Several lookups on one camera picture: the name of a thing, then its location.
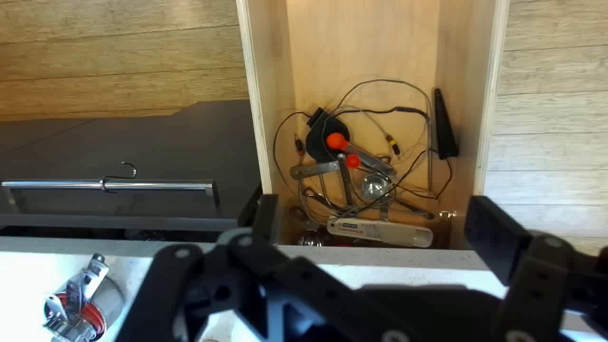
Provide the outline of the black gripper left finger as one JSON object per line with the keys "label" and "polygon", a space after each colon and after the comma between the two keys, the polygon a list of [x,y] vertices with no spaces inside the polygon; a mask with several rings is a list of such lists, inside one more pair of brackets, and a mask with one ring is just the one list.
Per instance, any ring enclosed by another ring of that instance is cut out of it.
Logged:
{"label": "black gripper left finger", "polygon": [[264,193],[260,186],[245,201],[238,224],[251,227],[255,235],[274,243],[279,237],[279,195]]}

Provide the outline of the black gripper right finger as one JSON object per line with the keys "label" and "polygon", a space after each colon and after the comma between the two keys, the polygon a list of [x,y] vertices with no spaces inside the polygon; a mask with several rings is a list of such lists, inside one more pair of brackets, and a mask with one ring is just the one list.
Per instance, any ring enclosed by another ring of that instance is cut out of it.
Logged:
{"label": "black gripper right finger", "polygon": [[509,284],[532,233],[486,195],[469,199],[464,233],[488,269]]}

